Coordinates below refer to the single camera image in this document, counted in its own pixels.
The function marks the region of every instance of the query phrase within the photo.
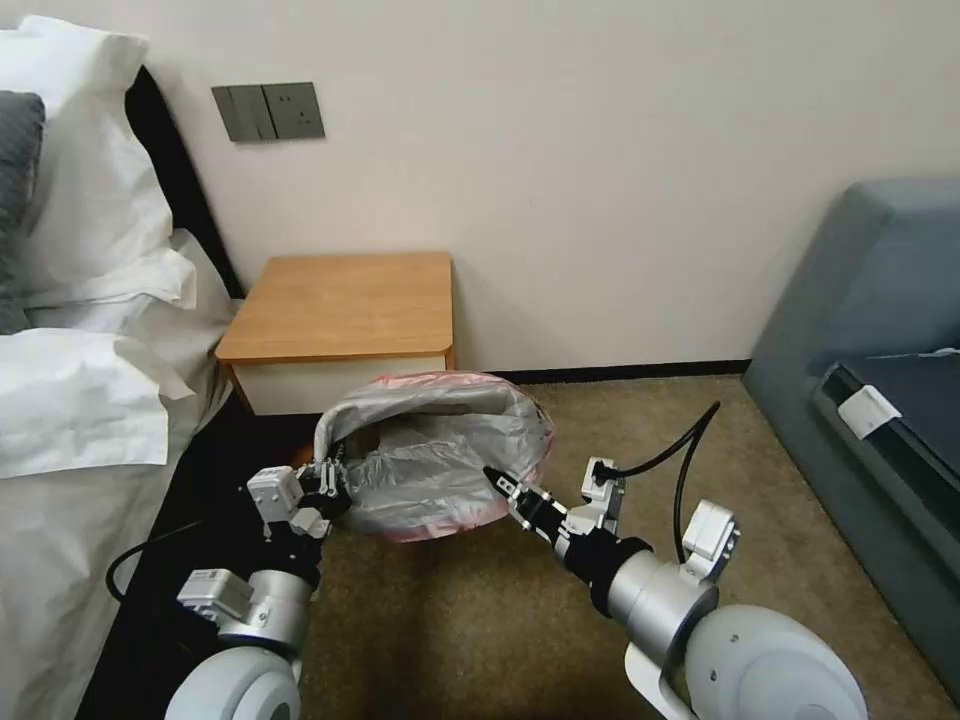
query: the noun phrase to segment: silver cylinder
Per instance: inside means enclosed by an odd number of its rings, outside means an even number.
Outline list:
[[[296,575],[280,570],[255,572],[249,583],[253,588],[250,612],[242,620],[223,623],[220,637],[255,638],[297,654],[306,635],[313,588]]]
[[[643,551],[617,571],[607,605],[630,642],[662,667],[676,659],[685,632],[717,606],[719,597],[712,583]]]

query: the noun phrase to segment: silver plastic bag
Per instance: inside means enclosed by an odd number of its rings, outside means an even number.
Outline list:
[[[344,441],[345,520],[397,542],[469,530],[507,506],[484,465],[534,481],[553,423],[512,383],[473,372],[384,377],[324,413],[314,457]]]

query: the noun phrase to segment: gray switch panel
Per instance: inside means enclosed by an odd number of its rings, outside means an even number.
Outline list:
[[[324,136],[313,83],[264,85],[263,94],[280,140]]]
[[[313,83],[229,85],[212,90],[233,142],[324,136]]]
[[[227,135],[234,142],[276,140],[267,99],[259,85],[231,85],[213,88]]]

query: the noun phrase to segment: wooden tabletop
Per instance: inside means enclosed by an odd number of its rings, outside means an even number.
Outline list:
[[[217,357],[227,363],[442,355],[453,345],[447,253],[272,258]]]

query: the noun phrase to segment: carpet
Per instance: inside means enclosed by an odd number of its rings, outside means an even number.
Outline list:
[[[738,378],[526,390],[556,422],[544,485],[567,505],[579,504],[591,455],[635,464],[721,400],[684,507],[686,522],[707,498],[741,523],[721,603],[764,605],[817,633],[873,718],[960,717]],[[664,557],[678,462],[632,480],[621,511],[620,534]],[[513,520],[409,545],[337,532],[322,570],[301,683],[307,720],[659,717],[624,676],[623,632]]]

